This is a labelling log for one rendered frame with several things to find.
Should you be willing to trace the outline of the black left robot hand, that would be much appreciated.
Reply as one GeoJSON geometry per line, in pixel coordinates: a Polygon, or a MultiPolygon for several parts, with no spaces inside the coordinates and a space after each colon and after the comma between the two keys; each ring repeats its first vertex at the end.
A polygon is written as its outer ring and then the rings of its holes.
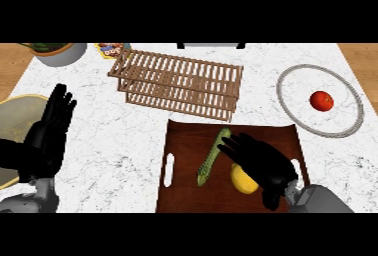
{"type": "Polygon", "coordinates": [[[0,139],[0,168],[18,171],[19,182],[53,178],[61,170],[66,133],[77,101],[66,85],[58,84],[43,117],[32,124],[22,143],[0,139]]]}

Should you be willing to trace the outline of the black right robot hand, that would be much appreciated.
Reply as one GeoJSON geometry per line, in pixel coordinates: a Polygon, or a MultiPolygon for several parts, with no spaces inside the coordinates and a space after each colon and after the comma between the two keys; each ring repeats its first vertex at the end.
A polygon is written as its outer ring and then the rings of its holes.
{"type": "Polygon", "coordinates": [[[263,188],[263,205],[275,211],[289,183],[298,179],[288,157],[264,141],[247,133],[221,138],[220,151],[241,166],[244,172],[263,188]]]}

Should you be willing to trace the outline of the yellow lemon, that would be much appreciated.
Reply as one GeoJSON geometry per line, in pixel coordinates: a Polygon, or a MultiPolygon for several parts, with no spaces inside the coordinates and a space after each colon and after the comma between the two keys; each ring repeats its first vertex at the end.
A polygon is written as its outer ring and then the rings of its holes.
{"type": "Polygon", "coordinates": [[[258,184],[236,163],[232,164],[230,179],[233,186],[241,193],[252,194],[257,191],[258,184]]]}

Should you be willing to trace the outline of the dark brown wooden tray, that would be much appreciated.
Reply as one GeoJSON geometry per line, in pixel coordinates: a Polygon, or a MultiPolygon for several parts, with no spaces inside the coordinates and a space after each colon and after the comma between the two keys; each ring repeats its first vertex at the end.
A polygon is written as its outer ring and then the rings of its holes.
{"type": "Polygon", "coordinates": [[[263,206],[263,189],[252,194],[242,194],[230,179],[233,161],[220,153],[210,178],[202,186],[196,182],[198,168],[205,160],[214,139],[223,127],[235,135],[241,132],[269,143],[294,160],[303,186],[310,184],[295,125],[283,127],[247,126],[230,124],[167,123],[165,149],[162,163],[173,154],[171,184],[159,181],[157,211],[182,213],[252,213],[269,212],[263,206]]]}

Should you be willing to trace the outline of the wooden tiered shelf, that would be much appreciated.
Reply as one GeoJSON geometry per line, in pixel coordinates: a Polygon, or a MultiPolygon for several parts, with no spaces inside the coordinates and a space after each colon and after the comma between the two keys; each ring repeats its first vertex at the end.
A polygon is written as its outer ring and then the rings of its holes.
{"type": "Polygon", "coordinates": [[[229,122],[236,111],[242,66],[124,49],[108,76],[125,102],[229,122]]]}

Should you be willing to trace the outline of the olive yellow-rimmed plate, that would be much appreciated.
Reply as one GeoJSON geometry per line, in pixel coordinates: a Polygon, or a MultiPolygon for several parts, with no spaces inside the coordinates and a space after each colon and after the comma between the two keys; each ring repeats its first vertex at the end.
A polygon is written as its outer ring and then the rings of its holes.
{"type": "Polygon", "coordinates": [[[0,190],[19,181],[18,171],[3,164],[15,159],[15,143],[22,143],[32,124],[41,119],[47,98],[37,94],[0,102],[0,190]]]}

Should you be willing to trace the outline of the green cucumber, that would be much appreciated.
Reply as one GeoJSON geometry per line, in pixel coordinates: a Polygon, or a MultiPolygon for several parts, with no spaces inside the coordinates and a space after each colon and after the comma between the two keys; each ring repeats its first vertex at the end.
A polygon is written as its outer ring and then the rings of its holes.
{"type": "Polygon", "coordinates": [[[205,160],[198,169],[196,182],[198,182],[199,186],[202,186],[205,184],[205,182],[210,178],[213,165],[214,165],[219,153],[220,153],[219,146],[224,144],[223,138],[229,138],[230,135],[232,135],[230,129],[227,127],[221,128],[219,131],[219,134],[216,136],[213,146],[211,146],[210,152],[207,154],[205,160]]]}

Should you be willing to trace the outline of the white plate with grey rim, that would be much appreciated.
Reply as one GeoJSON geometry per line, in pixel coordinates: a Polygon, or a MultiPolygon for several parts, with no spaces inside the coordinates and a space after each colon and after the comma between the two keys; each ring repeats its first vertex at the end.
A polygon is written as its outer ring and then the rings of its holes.
{"type": "Polygon", "coordinates": [[[313,134],[344,138],[359,131],[365,119],[362,98],[350,82],[328,68],[313,64],[291,66],[279,75],[276,95],[294,123],[313,134]],[[328,111],[319,111],[310,104],[316,92],[332,98],[328,111]]]}

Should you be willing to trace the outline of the red tomato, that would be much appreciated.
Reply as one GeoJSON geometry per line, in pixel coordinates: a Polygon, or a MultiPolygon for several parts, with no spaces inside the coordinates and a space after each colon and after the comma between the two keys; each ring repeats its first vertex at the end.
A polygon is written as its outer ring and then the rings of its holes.
{"type": "Polygon", "coordinates": [[[310,105],[320,111],[326,112],[334,107],[334,99],[325,91],[316,91],[310,96],[310,105]]]}

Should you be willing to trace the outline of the grey potted plant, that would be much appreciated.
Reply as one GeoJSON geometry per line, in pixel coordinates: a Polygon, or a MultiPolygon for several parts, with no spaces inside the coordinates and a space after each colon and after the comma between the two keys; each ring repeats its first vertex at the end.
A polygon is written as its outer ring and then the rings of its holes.
{"type": "Polygon", "coordinates": [[[35,58],[49,67],[72,64],[84,55],[86,43],[22,43],[35,58]]]}

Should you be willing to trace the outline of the colourful snack packet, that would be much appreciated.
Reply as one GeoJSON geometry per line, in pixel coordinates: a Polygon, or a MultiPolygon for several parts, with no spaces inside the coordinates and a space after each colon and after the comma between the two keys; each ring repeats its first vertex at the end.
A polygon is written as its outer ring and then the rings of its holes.
{"type": "Polygon", "coordinates": [[[131,45],[128,43],[96,43],[94,47],[105,59],[117,59],[121,51],[130,49],[131,45]]]}

